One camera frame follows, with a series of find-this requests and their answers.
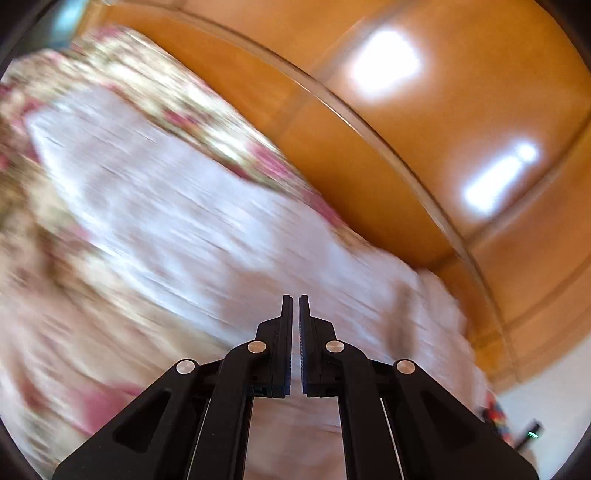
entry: silver screw head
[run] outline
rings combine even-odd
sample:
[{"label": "silver screw head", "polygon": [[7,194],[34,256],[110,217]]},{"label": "silver screw head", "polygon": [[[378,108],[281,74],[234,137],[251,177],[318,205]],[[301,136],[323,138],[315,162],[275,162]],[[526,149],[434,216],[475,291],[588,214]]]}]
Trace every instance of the silver screw head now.
[{"label": "silver screw head", "polygon": [[326,344],[326,349],[331,353],[339,353],[345,350],[345,344],[338,340],[331,340]]},{"label": "silver screw head", "polygon": [[396,368],[402,374],[410,375],[414,373],[415,366],[410,360],[402,360],[396,364]]},{"label": "silver screw head", "polygon": [[177,363],[177,372],[181,375],[189,374],[193,370],[195,370],[195,362],[191,360],[183,360],[182,362]]},{"label": "silver screw head", "polygon": [[248,344],[248,351],[251,353],[264,352],[265,348],[267,348],[265,342],[261,342],[260,340],[253,340],[251,343]]}]

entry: white wall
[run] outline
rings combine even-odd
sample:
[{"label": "white wall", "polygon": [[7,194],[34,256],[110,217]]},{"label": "white wall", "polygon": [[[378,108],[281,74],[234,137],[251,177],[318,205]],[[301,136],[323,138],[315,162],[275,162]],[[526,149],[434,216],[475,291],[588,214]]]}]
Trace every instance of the white wall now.
[{"label": "white wall", "polygon": [[591,421],[591,336],[542,374],[500,395],[514,434],[532,419],[544,433],[532,443],[540,480],[549,480]]}]

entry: blanket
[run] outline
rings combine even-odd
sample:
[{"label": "blanket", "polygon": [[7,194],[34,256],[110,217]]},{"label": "blanket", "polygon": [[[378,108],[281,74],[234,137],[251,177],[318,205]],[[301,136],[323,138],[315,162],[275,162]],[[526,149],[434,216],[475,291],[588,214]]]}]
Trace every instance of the blanket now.
[{"label": "blanket", "polygon": [[[484,406],[486,381],[460,332],[461,312],[445,297],[433,301],[395,256],[345,248],[307,205],[233,175],[104,87],[69,93],[29,115],[27,127],[111,268],[199,331],[244,343],[277,314],[282,294],[309,294],[314,315],[370,358],[412,358],[464,405]],[[294,350],[297,358],[297,341]],[[309,403],[296,391],[273,409],[284,427],[257,414],[265,442],[249,449],[254,478],[343,477],[334,399]],[[293,411],[306,432],[294,431]],[[282,448],[270,455],[270,445]],[[320,461],[319,471],[308,458]]]},{"label": "blanket", "polygon": [[[137,32],[122,27],[95,31],[65,52],[47,50],[13,62],[0,83],[0,416],[27,459],[46,478],[179,358],[192,357],[200,363],[221,358],[236,345],[234,340],[252,336],[247,333],[248,322],[276,316],[281,294],[296,294],[277,291],[277,298],[265,301],[242,298],[236,305],[249,306],[248,322],[219,328],[220,320],[235,319],[237,312],[215,312],[210,304],[203,308],[207,320],[194,321],[200,317],[191,318],[184,308],[163,303],[134,283],[113,260],[114,252],[106,252],[92,228],[82,226],[83,217],[70,210],[75,205],[66,203],[67,195],[56,189],[62,183],[40,163],[40,152],[25,126],[28,114],[93,85],[113,92],[158,131],[190,145],[193,154],[206,155],[201,164],[220,167],[217,173],[224,172],[222,177],[239,177],[273,193],[279,203],[287,198],[300,205],[296,210],[306,207],[316,212],[315,224],[322,220],[324,242],[330,249],[353,258],[388,257],[410,285],[398,292],[400,301],[388,318],[412,318],[409,312],[419,308],[428,311],[425,318],[438,318],[439,327],[452,335],[462,330],[464,319],[439,279],[428,272],[414,274],[355,235],[281,152],[201,79]],[[215,181],[217,173],[210,180]],[[265,285],[263,277],[249,280]],[[232,287],[230,291],[240,291],[239,285]],[[324,294],[313,295],[313,312],[327,311],[322,302],[331,300]],[[368,355],[407,356],[413,330],[397,331],[398,325],[392,322],[387,340],[374,339]],[[338,332],[355,344],[356,335],[365,334],[365,325]],[[469,360],[470,349],[457,341],[473,379],[478,370]],[[423,345],[433,355],[440,347],[443,344],[435,339]],[[436,373],[443,384],[453,383],[444,377],[443,370]],[[482,403],[476,384],[470,380],[454,392],[473,409]],[[273,471],[288,472],[279,467],[279,456],[270,460],[274,452],[287,451],[291,460],[284,460],[293,464],[294,478],[302,467],[297,466],[301,455],[308,456],[307,473],[324,478],[325,472],[334,470],[338,475],[342,447],[336,409],[316,402],[320,410],[310,415],[308,400],[301,403],[295,395],[292,401],[289,415],[264,399],[255,402],[248,475],[264,478]],[[290,434],[283,440],[273,437],[270,421]],[[327,448],[314,451],[307,442],[295,442],[302,434],[326,442]]]}]

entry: floral fabric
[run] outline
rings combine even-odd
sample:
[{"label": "floral fabric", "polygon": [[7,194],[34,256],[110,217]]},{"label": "floral fabric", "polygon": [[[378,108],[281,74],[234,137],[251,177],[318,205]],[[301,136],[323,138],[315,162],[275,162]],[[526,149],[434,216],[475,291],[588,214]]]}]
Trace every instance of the floral fabric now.
[{"label": "floral fabric", "polygon": [[135,31],[100,30],[62,53],[13,62],[0,83],[0,415],[46,477],[179,358],[211,361],[231,347],[124,284],[39,164],[24,116],[89,84],[237,175],[307,203],[357,241],[274,145]]}]

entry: motion blur fabric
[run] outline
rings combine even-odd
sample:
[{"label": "motion blur fabric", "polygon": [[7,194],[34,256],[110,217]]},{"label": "motion blur fabric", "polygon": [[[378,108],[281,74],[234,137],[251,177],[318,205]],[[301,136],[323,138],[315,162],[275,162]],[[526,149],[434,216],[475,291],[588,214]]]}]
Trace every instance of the motion blur fabric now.
[{"label": "motion blur fabric", "polygon": [[[485,404],[462,315],[431,274],[347,249],[304,203],[240,179],[102,87],[69,93],[27,127],[90,241],[161,307],[238,344],[281,295],[308,294],[314,315],[370,358],[410,357],[469,408]],[[336,405],[293,390],[255,403],[247,475],[342,478]]]}]

